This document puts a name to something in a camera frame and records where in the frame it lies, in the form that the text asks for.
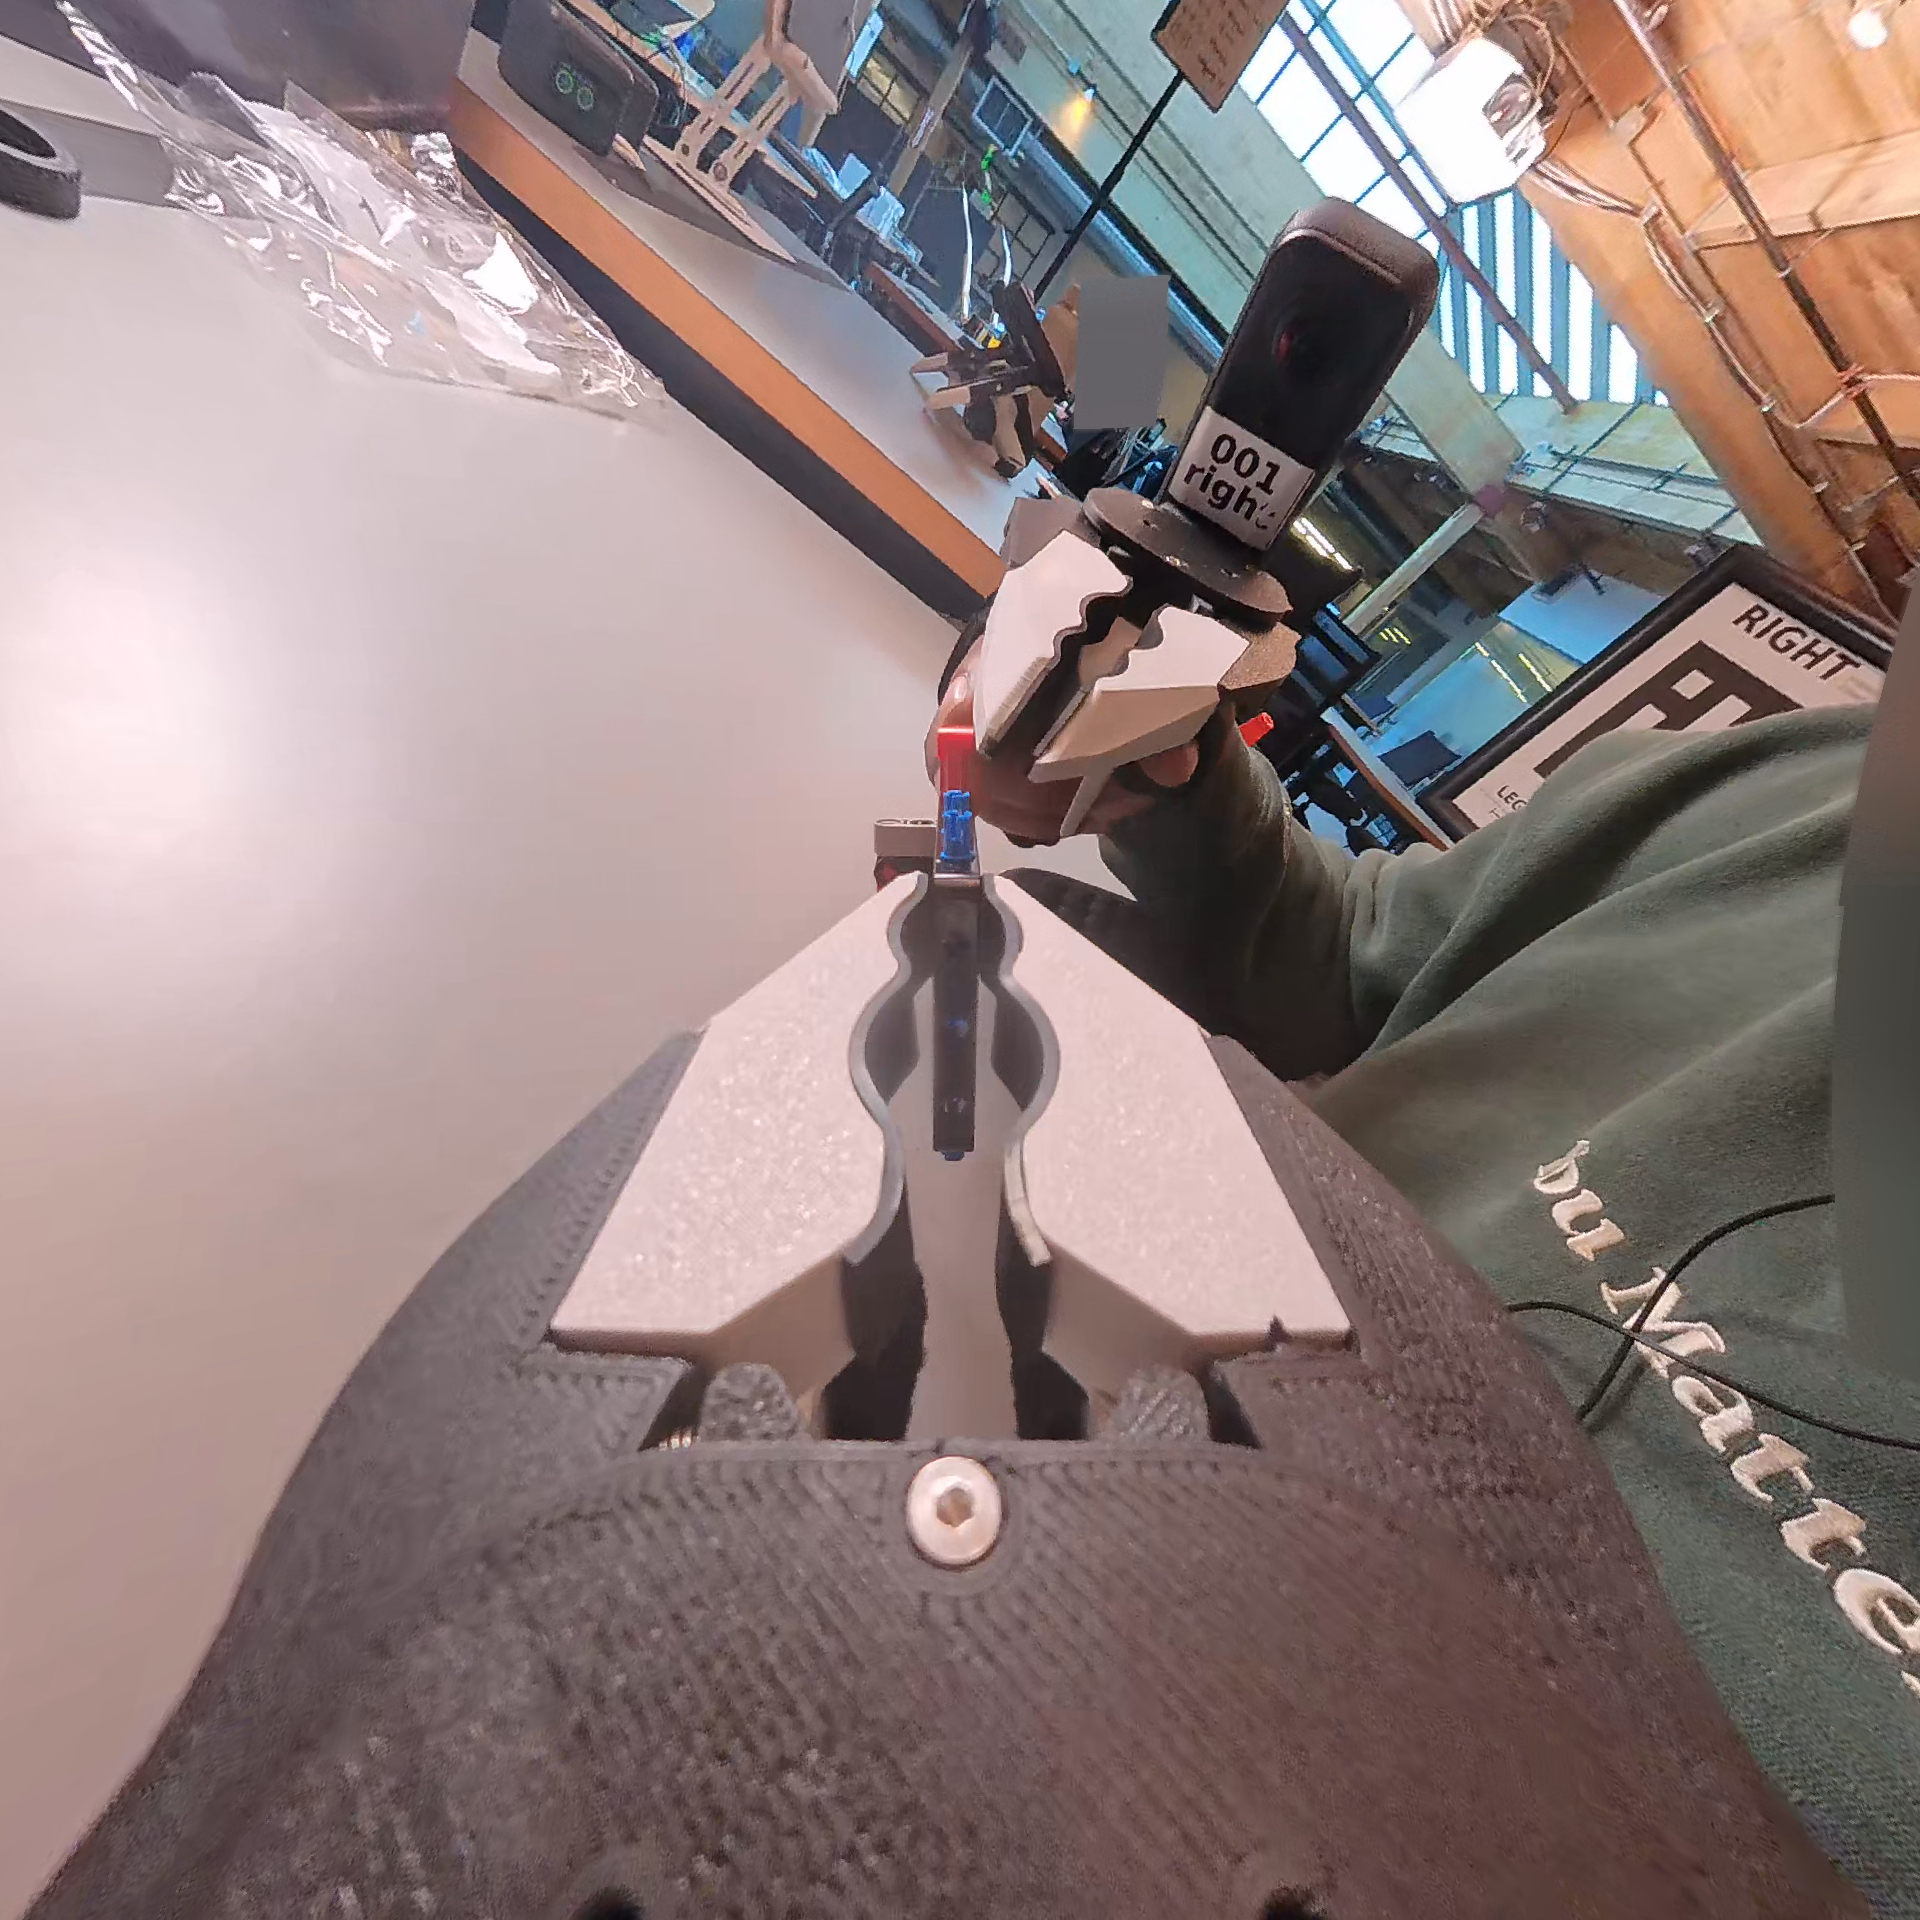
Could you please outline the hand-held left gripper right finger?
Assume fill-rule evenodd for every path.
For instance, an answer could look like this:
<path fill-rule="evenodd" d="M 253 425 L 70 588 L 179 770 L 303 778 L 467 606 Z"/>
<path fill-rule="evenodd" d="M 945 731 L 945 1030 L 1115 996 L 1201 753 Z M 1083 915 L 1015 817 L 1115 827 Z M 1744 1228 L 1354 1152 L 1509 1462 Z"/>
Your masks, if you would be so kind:
<path fill-rule="evenodd" d="M 982 976 L 1010 1097 L 995 1305 L 1015 1430 L 1086 1439 L 1148 1371 L 1345 1354 L 1307 1188 L 1202 1026 L 1010 880 L 990 883 Z"/>

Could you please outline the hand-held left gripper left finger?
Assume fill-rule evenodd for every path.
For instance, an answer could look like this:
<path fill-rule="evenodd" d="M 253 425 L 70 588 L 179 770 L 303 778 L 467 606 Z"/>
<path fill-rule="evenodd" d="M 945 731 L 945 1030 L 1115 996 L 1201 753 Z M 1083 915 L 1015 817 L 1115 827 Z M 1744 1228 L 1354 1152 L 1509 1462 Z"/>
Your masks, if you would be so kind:
<path fill-rule="evenodd" d="M 763 1365 L 825 1439 L 905 1439 L 930 1305 L 897 1101 L 930 894 L 886 883 L 700 1028 L 549 1323 L 561 1351 Z"/>

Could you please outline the black lego frame assembly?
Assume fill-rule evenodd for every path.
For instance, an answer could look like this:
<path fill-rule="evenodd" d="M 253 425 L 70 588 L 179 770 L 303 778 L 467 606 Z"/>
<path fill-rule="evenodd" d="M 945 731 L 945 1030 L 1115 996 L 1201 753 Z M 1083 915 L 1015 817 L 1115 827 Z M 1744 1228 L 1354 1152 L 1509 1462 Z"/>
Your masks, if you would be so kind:
<path fill-rule="evenodd" d="M 930 982 L 932 1152 L 938 1143 L 975 1152 L 985 877 L 982 866 L 980 877 L 934 877 L 938 792 L 943 787 L 973 787 L 969 747 L 975 751 L 973 725 L 938 722 L 932 731 L 934 812 L 930 821 L 880 821 L 872 831 L 876 885 L 910 873 L 930 880 L 917 976 Z"/>

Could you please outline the person's right forearm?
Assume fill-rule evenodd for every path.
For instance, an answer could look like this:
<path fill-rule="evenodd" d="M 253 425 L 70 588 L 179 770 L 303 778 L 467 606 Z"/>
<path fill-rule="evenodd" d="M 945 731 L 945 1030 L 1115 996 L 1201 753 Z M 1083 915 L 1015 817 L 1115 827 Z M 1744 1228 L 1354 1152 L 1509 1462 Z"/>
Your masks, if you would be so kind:
<path fill-rule="evenodd" d="M 1431 848 L 1345 852 L 1309 834 L 1223 710 L 1123 770 L 1099 840 L 1186 1007 L 1278 1077 L 1354 1069 L 1446 1003 L 1472 873 Z"/>

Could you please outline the person's right hand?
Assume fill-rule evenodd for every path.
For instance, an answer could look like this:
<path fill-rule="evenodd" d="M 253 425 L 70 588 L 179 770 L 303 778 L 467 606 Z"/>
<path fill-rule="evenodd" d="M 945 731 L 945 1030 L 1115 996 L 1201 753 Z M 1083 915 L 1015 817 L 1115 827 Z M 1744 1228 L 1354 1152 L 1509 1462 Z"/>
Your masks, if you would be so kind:
<path fill-rule="evenodd" d="M 973 747 L 964 753 L 964 773 L 973 779 L 969 792 L 975 821 L 992 823 L 1023 848 L 1055 848 L 1083 834 L 1116 834 L 1119 823 L 1154 811 L 1159 796 L 1186 787 L 1196 778 L 1201 761 L 1202 751 L 1190 742 L 1123 767 L 1105 783 L 1077 827 L 1067 827 L 1067 806 L 1077 792 L 1070 779 L 1031 779 L 1023 765 L 995 765 L 980 756 Z"/>

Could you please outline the black white tabletop device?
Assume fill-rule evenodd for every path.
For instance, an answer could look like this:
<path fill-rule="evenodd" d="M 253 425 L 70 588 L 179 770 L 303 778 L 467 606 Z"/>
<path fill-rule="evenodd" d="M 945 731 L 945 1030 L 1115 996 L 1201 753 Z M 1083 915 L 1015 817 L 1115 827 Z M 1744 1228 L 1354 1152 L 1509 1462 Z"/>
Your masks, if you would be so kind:
<path fill-rule="evenodd" d="M 992 291 L 992 320 L 955 346 L 914 364 L 910 378 L 932 420 L 961 434 L 1002 479 L 1067 458 L 1063 420 L 1075 397 L 1081 287 L 1038 307 L 1024 285 Z"/>

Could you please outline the white ceiling box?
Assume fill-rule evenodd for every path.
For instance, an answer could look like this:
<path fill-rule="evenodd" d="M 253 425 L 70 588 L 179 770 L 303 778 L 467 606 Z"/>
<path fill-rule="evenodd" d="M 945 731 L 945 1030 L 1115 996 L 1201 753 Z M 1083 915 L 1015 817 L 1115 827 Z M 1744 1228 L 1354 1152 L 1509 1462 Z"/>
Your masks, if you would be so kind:
<path fill-rule="evenodd" d="M 1542 89 L 1493 36 L 1446 49 L 1395 121 L 1452 205 L 1502 197 L 1546 158 Z"/>

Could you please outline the perforated board sign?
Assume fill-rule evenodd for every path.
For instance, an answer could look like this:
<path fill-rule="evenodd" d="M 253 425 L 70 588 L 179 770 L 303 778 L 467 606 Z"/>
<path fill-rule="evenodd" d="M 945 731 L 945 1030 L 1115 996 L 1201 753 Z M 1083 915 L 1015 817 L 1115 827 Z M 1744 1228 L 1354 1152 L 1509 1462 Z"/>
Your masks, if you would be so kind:
<path fill-rule="evenodd" d="M 1207 110 L 1220 114 L 1283 14 L 1285 4 L 1168 4 L 1151 36 Z"/>

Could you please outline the wooden side table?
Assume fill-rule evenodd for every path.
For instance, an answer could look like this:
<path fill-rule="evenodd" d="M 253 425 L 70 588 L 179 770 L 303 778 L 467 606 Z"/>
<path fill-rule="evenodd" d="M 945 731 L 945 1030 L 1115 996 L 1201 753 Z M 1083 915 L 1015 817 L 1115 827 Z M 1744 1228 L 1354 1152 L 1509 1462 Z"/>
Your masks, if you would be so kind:
<path fill-rule="evenodd" d="M 476 30 L 448 134 L 479 198 L 784 493 L 952 622 L 997 588 L 1006 524 L 1038 482 L 927 415 L 910 342 L 865 301 L 633 193 L 633 170 L 517 97 Z"/>

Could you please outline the black framed marker sign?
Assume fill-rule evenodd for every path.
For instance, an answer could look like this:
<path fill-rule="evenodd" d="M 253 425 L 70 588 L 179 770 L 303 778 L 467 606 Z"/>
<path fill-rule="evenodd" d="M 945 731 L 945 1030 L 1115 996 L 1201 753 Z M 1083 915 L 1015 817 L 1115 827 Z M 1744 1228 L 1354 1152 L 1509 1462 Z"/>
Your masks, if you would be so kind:
<path fill-rule="evenodd" d="M 1462 840 L 1524 811 L 1573 753 L 1610 735 L 1721 735 L 1788 710 L 1873 703 L 1897 629 L 1751 547 L 1583 666 L 1478 753 L 1427 783 L 1420 806 Z"/>

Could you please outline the black device green lights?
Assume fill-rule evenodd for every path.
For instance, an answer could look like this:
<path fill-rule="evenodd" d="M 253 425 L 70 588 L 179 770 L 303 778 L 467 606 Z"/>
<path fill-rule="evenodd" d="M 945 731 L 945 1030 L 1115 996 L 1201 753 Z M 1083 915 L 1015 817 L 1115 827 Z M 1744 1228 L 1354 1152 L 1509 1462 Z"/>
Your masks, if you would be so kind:
<path fill-rule="evenodd" d="M 506 85 L 587 155 L 643 147 L 659 117 L 659 81 L 564 4 L 510 4 L 497 43 Z"/>

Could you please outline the clear plastic bag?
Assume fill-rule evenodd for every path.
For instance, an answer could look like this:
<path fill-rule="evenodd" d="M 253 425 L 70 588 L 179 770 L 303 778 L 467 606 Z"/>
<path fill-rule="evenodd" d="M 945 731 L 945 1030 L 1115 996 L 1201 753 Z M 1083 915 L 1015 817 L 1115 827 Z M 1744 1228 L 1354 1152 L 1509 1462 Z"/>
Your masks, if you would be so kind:
<path fill-rule="evenodd" d="M 87 63 L 156 141 L 158 210 L 209 227 L 334 351 L 397 378 L 601 420 L 669 389 L 462 181 L 416 110 L 341 110 L 319 83 L 181 81 L 108 4 L 60 4 Z"/>

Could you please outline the black rubber toy tire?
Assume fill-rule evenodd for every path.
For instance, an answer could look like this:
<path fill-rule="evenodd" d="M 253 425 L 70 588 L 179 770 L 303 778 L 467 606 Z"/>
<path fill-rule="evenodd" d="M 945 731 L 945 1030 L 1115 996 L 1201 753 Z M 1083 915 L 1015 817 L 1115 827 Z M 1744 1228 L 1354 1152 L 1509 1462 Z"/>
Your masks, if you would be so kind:
<path fill-rule="evenodd" d="M 0 110 L 3 125 L 3 205 L 51 222 L 82 216 L 82 165 L 38 122 Z"/>

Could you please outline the black wired earphones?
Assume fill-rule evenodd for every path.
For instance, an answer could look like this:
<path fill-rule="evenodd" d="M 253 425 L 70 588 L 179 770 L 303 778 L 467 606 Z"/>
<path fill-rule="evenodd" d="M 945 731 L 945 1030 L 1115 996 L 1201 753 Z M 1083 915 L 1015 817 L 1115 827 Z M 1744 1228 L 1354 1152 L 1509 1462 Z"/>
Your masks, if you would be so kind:
<path fill-rule="evenodd" d="M 1767 1219 L 1786 1219 L 1786 1215 L 1797 1215 L 1797 1213 L 1818 1213 L 1818 1211 L 1830 1211 L 1838 1207 L 1836 1192 L 1810 1192 L 1810 1196 L 1796 1196 L 1786 1202 L 1772 1202 L 1761 1211 L 1747 1211 L 1739 1213 L 1726 1222 L 1719 1222 L 1714 1231 L 1703 1233 L 1693 1240 L 1693 1245 L 1687 1245 L 1687 1254 L 1680 1254 L 1668 1266 L 1661 1266 L 1653 1283 L 1648 1293 L 1643 1299 L 1643 1305 L 1636 1310 L 1636 1315 L 1621 1318 L 1621 1315 L 1603 1315 L 1596 1310 L 1583 1310 L 1583 1305 L 1570 1305 L 1570 1301 L 1552 1301 L 1552 1299 L 1524 1299 L 1524 1301 L 1507 1301 L 1507 1315 L 1530 1315 L 1530 1312 L 1552 1312 L 1563 1318 L 1578 1318 L 1587 1323 L 1592 1329 L 1603 1329 L 1606 1337 L 1613 1337 L 1613 1354 L 1606 1358 L 1603 1371 L 1596 1374 L 1596 1381 L 1587 1390 L 1587 1396 L 1573 1405 L 1573 1419 L 1580 1427 L 1589 1426 L 1592 1416 L 1601 1416 L 1601 1409 L 1610 1403 L 1631 1351 L 1645 1354 L 1648 1363 L 1676 1363 L 1682 1365 L 1687 1377 L 1700 1377 L 1709 1381 L 1728 1396 L 1739 1396 L 1744 1405 L 1761 1405 L 1775 1416 L 1786 1416 L 1790 1426 L 1860 1446 L 1860 1448 L 1876 1448 L 1876 1451 L 1900 1451 L 1900 1455 L 1917 1455 L 1917 1439 L 1894 1439 L 1885 1430 L 1866 1430 L 1866 1427 L 1849 1427 L 1838 1421 L 1828 1421 L 1821 1416 L 1810 1416 L 1808 1409 L 1777 1403 L 1775 1396 L 1756 1390 L 1751 1381 L 1731 1377 L 1726 1371 L 1714 1371 L 1703 1363 L 1693 1363 L 1687 1354 L 1676 1354 L 1661 1345 L 1661 1340 L 1656 1340 L 1653 1333 L 1653 1312 L 1661 1310 L 1668 1301 L 1668 1296 L 1680 1293 L 1680 1280 L 1693 1271 L 1695 1260 L 1703 1260 L 1709 1250 L 1714 1250 L 1719 1243 L 1744 1233 L 1747 1228 L 1761 1228 Z"/>

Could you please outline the white frame stand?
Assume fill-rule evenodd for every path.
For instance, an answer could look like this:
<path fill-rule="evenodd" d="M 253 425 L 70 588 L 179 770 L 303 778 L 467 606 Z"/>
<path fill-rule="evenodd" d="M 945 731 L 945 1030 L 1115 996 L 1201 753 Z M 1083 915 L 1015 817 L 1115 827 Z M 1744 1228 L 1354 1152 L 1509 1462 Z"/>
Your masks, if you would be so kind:
<path fill-rule="evenodd" d="M 726 197 L 755 158 L 763 158 L 779 122 L 799 110 L 817 137 L 845 85 L 853 30 L 841 4 L 760 4 L 758 36 L 719 92 L 694 110 L 676 148 L 650 148 L 706 197 Z"/>

